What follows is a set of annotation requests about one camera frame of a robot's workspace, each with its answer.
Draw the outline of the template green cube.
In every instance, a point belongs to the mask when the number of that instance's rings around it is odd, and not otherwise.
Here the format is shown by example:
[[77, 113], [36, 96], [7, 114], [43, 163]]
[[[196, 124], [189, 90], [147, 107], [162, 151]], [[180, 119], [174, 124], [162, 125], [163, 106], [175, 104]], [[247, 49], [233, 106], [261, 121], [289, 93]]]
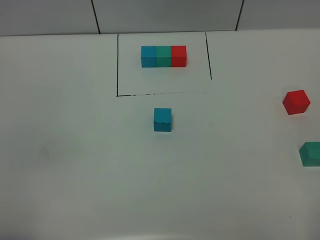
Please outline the template green cube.
[[172, 66], [171, 46], [156, 46], [156, 67], [170, 68]]

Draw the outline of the template blue cube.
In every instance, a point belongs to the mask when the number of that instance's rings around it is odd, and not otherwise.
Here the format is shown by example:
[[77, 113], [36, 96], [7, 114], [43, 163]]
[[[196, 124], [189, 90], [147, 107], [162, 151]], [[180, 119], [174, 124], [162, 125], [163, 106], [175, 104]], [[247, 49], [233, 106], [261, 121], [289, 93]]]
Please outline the template blue cube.
[[140, 59], [143, 68], [155, 68], [157, 66], [156, 46], [141, 46]]

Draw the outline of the template red cube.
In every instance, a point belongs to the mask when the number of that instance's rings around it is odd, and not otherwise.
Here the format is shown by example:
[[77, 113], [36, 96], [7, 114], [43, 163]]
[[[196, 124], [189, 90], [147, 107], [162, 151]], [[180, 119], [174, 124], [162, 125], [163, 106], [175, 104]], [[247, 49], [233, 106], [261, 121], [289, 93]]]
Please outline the template red cube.
[[171, 66], [172, 67], [187, 66], [187, 47], [185, 45], [171, 46]]

